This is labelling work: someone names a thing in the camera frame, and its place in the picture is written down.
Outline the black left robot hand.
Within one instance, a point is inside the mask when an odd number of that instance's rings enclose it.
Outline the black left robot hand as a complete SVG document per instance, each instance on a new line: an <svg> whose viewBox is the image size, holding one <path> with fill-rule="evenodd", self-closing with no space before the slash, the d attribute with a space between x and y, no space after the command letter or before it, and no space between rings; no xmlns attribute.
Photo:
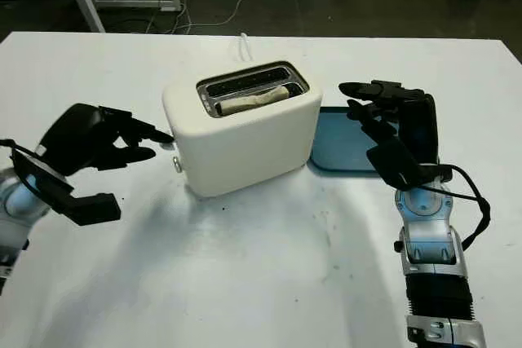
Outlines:
<svg viewBox="0 0 522 348"><path fill-rule="evenodd" d="M172 144L174 138L155 126L115 108L74 104L42 137L41 158L57 173L68 177L86 168L115 170L156 156L144 140Z"/></svg>

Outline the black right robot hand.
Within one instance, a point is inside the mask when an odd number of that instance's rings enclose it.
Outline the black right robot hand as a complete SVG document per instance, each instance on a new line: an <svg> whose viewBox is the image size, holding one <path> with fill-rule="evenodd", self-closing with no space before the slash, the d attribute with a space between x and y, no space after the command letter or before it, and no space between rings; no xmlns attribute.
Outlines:
<svg viewBox="0 0 522 348"><path fill-rule="evenodd" d="M375 143L397 137L419 164L436 164L439 140L436 106L432 95L406 89L399 82L373 80L342 82L348 97L347 117Z"/></svg>

